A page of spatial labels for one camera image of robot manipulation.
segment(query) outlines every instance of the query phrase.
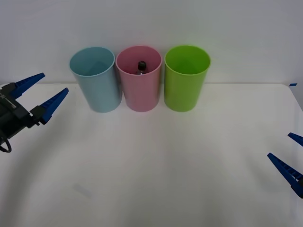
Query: white wall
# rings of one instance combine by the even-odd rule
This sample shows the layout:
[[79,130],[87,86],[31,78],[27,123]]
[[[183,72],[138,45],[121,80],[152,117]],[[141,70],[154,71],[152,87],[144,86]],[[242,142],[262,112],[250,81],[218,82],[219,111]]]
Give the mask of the white wall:
[[303,74],[302,0],[1,0],[0,83],[44,72],[73,82],[87,46],[208,51],[207,82],[295,82]]

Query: cup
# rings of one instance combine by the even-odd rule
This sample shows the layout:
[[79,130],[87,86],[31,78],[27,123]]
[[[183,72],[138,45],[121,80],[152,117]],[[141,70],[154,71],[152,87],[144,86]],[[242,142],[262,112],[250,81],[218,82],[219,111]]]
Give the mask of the cup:
[[165,55],[165,104],[178,112],[193,109],[210,65],[209,55],[199,47],[182,45],[170,49]]
[[106,113],[121,103],[113,65],[115,55],[104,47],[90,47],[77,52],[70,61],[79,86],[92,110]]
[[[138,62],[146,63],[144,74],[137,75]],[[148,46],[132,46],[118,54],[116,66],[121,77],[126,104],[132,110],[145,112],[159,101],[162,57]]]

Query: bottle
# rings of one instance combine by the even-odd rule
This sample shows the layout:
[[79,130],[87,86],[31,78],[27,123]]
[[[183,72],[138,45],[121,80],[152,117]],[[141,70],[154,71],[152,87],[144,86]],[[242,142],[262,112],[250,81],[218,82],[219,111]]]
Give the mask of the bottle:
[[145,70],[146,70],[146,63],[144,61],[140,61],[138,63],[138,70],[137,70],[136,74],[143,75],[146,73]]

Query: white table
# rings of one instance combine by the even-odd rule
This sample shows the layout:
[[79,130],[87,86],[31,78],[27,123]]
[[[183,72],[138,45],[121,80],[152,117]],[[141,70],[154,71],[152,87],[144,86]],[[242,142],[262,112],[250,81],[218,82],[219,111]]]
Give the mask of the white table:
[[303,201],[267,158],[303,173],[303,113],[279,84],[205,84],[177,113],[125,100],[91,111],[76,84],[36,85],[28,110],[68,87],[47,125],[0,154],[1,227],[299,227]]

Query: black bottle cap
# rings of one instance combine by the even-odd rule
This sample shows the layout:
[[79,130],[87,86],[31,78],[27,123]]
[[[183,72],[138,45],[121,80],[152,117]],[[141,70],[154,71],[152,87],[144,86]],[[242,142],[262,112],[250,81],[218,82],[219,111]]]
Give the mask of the black bottle cap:
[[138,63],[138,70],[140,70],[140,71],[146,70],[146,63],[144,61],[140,61]]

